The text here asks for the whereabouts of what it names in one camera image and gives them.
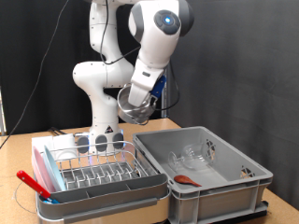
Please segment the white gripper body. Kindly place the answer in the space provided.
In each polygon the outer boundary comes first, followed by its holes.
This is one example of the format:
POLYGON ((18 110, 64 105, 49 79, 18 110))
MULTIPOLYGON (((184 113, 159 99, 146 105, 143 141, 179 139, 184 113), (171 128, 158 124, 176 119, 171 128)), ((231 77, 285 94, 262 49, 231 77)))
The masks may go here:
POLYGON ((153 87, 149 85, 139 85, 138 83, 132 83, 129 92, 128 103, 133 106, 141 106, 141 104, 149 96, 152 89, 153 87))

